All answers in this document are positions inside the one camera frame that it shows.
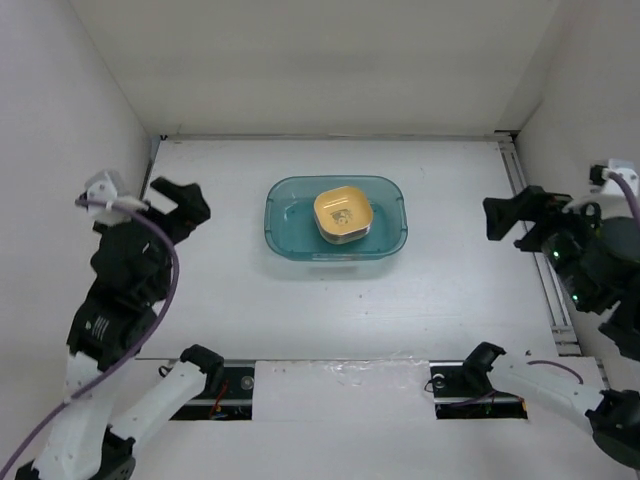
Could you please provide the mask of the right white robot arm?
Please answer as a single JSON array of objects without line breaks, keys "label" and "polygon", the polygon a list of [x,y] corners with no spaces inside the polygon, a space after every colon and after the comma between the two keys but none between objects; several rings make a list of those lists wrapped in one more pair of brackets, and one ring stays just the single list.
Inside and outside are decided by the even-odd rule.
[{"label": "right white robot arm", "polygon": [[[486,236],[499,241],[518,222],[530,223],[517,249],[540,253],[551,264],[574,307],[611,313],[599,328],[619,353],[639,358],[639,224],[635,218],[603,218],[597,202],[579,207],[568,195],[530,186],[512,198],[482,203]],[[639,393],[572,382],[480,343],[462,363],[462,381],[473,393],[501,392],[534,403],[569,421],[608,457],[639,467]]]}]

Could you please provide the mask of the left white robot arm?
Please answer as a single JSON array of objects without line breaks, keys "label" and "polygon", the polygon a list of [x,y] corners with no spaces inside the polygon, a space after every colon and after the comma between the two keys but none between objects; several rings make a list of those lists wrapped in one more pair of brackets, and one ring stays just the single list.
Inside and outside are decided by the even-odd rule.
[{"label": "left white robot arm", "polygon": [[18,479],[128,479],[142,447],[187,401],[222,387],[223,357],[194,344],[141,400],[112,415],[128,367],[174,300],[176,246],[211,217],[198,184],[158,177],[151,187],[174,202],[171,211],[131,195],[111,170],[88,180],[75,201],[100,236],[90,260],[96,278],[67,337],[61,403],[18,449],[51,431],[36,458],[17,469]]}]

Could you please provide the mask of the yellow plate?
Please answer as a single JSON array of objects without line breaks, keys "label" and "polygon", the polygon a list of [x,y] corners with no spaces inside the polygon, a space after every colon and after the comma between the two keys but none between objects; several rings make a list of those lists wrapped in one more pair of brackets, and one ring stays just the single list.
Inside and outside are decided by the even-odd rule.
[{"label": "yellow plate", "polygon": [[321,237],[342,245],[368,235],[374,212],[366,194],[355,186],[342,186],[320,193],[313,213]]}]

